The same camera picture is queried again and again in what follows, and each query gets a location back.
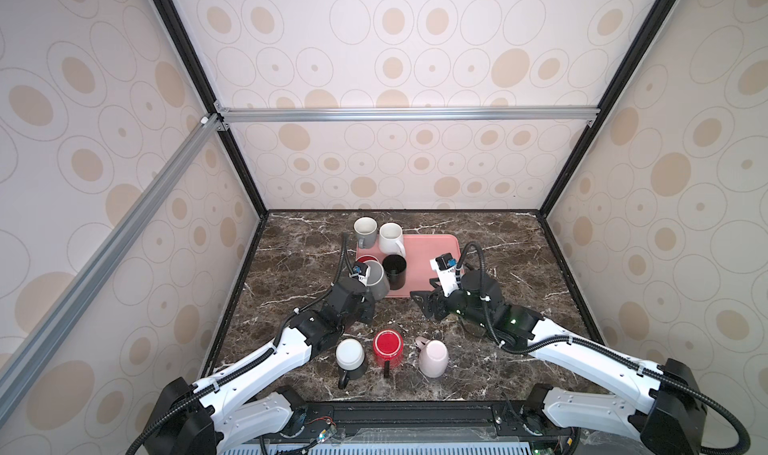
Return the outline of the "dark grey upside-down mug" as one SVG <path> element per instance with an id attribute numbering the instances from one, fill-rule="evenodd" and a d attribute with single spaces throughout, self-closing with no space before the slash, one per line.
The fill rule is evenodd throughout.
<path id="1" fill-rule="evenodd" d="M 382 264 L 376 260 L 365 261 L 368 267 L 365 285 L 376 301 L 383 300 L 390 292 L 389 279 Z"/>

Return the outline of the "black upside-down mug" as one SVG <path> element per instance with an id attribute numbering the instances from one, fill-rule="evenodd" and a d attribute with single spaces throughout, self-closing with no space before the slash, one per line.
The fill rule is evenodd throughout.
<path id="1" fill-rule="evenodd" d="M 397 254 L 387 255 L 382 261 L 382 267 L 389 281 L 390 290 L 397 291 L 404 287 L 407 279 L 407 261 Z"/>

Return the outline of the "white mug red inside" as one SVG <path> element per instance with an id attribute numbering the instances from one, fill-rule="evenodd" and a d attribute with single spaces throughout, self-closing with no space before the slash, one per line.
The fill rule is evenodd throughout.
<path id="1" fill-rule="evenodd" d="M 356 262 L 365 263 L 365 262 L 369 262 L 369 261 L 379 262 L 379 259 L 377 257 L 373 256 L 373 255 L 370 255 L 370 254 L 362 255 L 362 256 L 359 256 L 359 257 L 356 258 Z"/>

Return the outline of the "pink rectangular tray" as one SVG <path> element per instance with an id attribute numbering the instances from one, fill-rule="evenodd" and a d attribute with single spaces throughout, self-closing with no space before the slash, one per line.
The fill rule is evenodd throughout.
<path id="1" fill-rule="evenodd" d="M 445 253 L 450 253 L 455 259 L 460 257 L 460 245 L 458 239 L 450 234 L 405 234 L 402 242 L 385 242 L 384 249 L 376 242 L 370 249 L 358 248 L 355 259 L 371 256 L 382 263 L 390 254 L 400 254 L 398 249 L 405 249 L 404 258 L 407 262 L 405 271 L 405 284 L 400 289 L 391 289 L 388 298 L 408 298 L 411 291 L 431 291 L 429 283 L 431 278 L 436 278 L 436 272 L 431 268 L 430 261 Z"/>

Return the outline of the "black mug white base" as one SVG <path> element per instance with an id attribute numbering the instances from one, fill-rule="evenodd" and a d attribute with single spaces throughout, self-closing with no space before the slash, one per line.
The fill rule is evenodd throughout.
<path id="1" fill-rule="evenodd" d="M 360 379 L 367 371 L 368 364 L 362 344 L 355 339 L 344 339 L 336 348 L 336 362 L 339 368 L 338 388 L 344 390 L 352 380 Z"/>

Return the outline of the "white teapot-like mug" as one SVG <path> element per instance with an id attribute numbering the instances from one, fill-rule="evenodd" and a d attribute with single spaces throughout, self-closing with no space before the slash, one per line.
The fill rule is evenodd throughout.
<path id="1" fill-rule="evenodd" d="M 385 255 L 406 257 L 403 229 L 400 225 L 389 222 L 379 228 L 379 250 Z"/>

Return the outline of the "light grey mug white inside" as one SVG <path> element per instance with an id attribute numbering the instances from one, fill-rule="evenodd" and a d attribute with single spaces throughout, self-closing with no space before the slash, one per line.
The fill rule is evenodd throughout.
<path id="1" fill-rule="evenodd" d="M 358 218 L 354 222 L 353 229 L 359 249 L 367 250 L 374 247 L 378 237 L 378 224 L 373 218 Z"/>

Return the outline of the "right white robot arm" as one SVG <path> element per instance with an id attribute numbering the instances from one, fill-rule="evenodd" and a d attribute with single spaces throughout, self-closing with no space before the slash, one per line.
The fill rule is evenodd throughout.
<path id="1" fill-rule="evenodd" d="M 428 319 L 456 315 L 483 328 L 506 353 L 554 363 L 606 389 L 599 395 L 537 385 L 521 412 L 532 430 L 550 423 L 602 431 L 639 441 L 654 454 L 745 454 L 751 447 L 744 424 L 701 393 L 679 361 L 659 365 L 620 353 L 534 310 L 472 291 L 410 297 Z"/>

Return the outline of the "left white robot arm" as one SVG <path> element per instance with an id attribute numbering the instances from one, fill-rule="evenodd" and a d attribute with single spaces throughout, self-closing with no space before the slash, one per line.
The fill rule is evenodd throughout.
<path id="1" fill-rule="evenodd" d="M 222 454 L 299 418 L 304 402 L 281 389 L 256 396 L 286 373 L 337 345 L 345 330 L 371 323 L 376 300 L 369 287 L 341 277 L 319 299 L 294 310 L 278 334 L 237 363 L 188 382 L 178 377 L 160 392 L 130 454 Z"/>

